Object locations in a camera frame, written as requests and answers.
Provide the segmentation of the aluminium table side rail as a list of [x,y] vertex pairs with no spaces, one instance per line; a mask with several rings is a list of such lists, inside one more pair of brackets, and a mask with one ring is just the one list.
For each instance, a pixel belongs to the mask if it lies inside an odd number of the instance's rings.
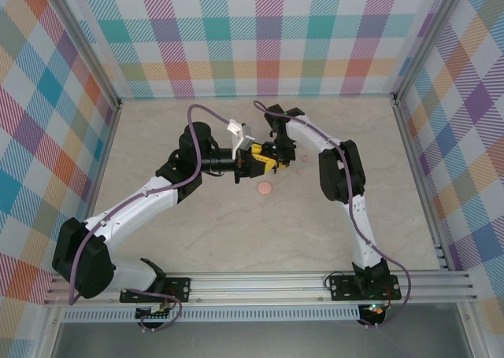
[[101,134],[98,136],[98,143],[93,151],[93,153],[98,154],[98,157],[93,158],[94,161],[91,164],[91,181],[89,185],[85,186],[85,200],[83,204],[78,207],[76,212],[76,218],[79,222],[83,222],[95,214],[98,194],[102,185],[113,140],[117,132],[121,112],[121,105],[116,105],[111,108],[109,123],[103,125]]
[[413,181],[415,183],[421,207],[424,212],[424,218],[431,235],[432,244],[439,262],[439,267],[441,270],[451,271],[451,259],[450,256],[445,252],[445,241],[439,229],[435,210],[428,195],[428,188],[424,180],[421,163],[415,154],[413,139],[410,135],[408,127],[406,126],[406,120],[403,115],[402,108],[400,104],[395,100],[394,96],[391,96],[391,108],[398,126],[402,144],[406,151],[406,157],[409,162],[410,170],[413,175]]

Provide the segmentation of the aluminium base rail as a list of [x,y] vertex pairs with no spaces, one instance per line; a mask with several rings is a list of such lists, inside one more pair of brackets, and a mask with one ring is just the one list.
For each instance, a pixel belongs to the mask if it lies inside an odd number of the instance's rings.
[[[191,279],[189,305],[330,303],[322,271],[270,273],[179,273]],[[411,271],[410,304],[477,301],[464,271]]]

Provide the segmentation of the aluminium frame post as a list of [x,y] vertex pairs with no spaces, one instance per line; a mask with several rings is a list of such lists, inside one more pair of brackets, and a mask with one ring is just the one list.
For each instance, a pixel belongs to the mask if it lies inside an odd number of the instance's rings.
[[458,0],[422,0],[411,32],[398,57],[397,77],[391,86],[391,104],[399,106],[417,78],[433,45],[437,42]]
[[71,7],[66,0],[49,0],[49,2],[54,7],[64,27],[67,29],[70,39],[75,44],[79,53],[83,56],[84,61],[88,65],[98,85],[104,91],[106,98],[113,104],[115,109],[120,109],[120,97],[114,90],[106,71],[103,69],[98,56],[95,54],[79,21],[72,12]]

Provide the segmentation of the aluminium frame leg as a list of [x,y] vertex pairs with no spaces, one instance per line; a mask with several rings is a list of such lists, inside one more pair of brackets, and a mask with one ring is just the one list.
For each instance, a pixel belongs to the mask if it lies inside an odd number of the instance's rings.
[[50,308],[43,332],[35,353],[35,358],[51,358],[57,341],[57,335],[63,318],[64,308]]
[[489,358],[473,303],[461,302],[457,306],[473,358]]

